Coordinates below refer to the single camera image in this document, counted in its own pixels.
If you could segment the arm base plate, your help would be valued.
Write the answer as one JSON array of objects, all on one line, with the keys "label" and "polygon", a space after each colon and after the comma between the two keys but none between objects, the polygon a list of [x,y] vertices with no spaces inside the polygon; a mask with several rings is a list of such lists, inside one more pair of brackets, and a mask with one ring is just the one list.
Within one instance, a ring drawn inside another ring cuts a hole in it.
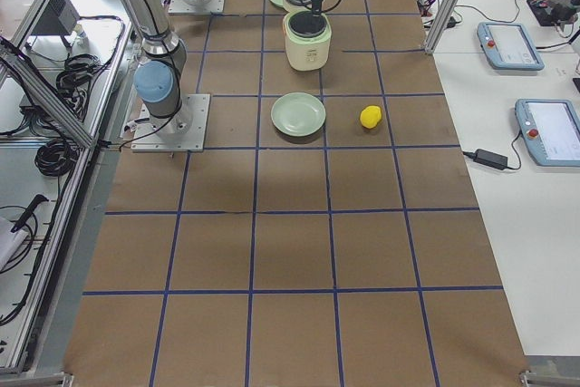
[{"label": "arm base plate", "polygon": [[221,15],[226,0],[170,0],[170,15]]},{"label": "arm base plate", "polygon": [[136,125],[136,140],[130,143],[134,152],[201,152],[204,149],[211,96],[187,94],[182,98],[180,111],[168,124],[161,119],[151,118],[143,103],[140,119]]}]

